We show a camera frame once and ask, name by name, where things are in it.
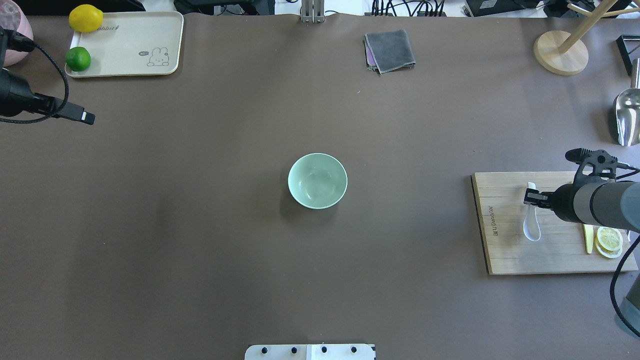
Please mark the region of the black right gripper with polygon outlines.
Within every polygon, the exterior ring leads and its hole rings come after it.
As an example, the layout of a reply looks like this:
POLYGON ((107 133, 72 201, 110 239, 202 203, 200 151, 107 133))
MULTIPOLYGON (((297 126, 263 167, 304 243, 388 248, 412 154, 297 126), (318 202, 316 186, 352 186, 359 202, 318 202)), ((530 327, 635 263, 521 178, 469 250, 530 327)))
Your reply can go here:
POLYGON ((573 182, 553 193, 528 187, 524 205, 551 208, 568 223, 630 223, 631 183, 622 179, 631 174, 617 176, 618 169, 630 170, 630 164, 605 150, 586 148, 569 150, 565 158, 578 164, 573 182))

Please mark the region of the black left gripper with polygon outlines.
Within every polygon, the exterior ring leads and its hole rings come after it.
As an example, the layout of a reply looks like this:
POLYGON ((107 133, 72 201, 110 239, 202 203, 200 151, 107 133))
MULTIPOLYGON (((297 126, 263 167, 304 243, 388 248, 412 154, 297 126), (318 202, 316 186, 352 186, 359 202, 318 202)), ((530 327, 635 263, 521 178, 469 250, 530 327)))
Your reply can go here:
POLYGON ((54 118, 94 125, 96 116, 87 112, 84 107, 69 101, 63 105, 62 99, 36 94, 32 92, 25 78, 3 67, 8 50, 30 53, 35 48, 36 43, 27 36, 16 30, 1 28, 0 112, 2 116, 14 117, 23 111, 49 116, 54 112, 52 116, 54 118))

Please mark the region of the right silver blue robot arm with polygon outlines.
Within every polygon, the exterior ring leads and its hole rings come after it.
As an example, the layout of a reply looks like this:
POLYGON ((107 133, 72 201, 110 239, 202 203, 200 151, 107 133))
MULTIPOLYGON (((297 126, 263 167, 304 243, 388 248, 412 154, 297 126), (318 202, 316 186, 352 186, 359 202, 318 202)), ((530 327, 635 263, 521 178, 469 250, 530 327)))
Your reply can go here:
POLYGON ((551 210, 567 223, 638 233, 640 185, 625 180, 638 174, 638 167, 620 162, 602 149, 574 148, 565 153, 565 158, 578 165, 572 183, 553 192, 541 192, 530 183, 525 190, 525 237, 533 242, 541 237, 535 207, 551 210))

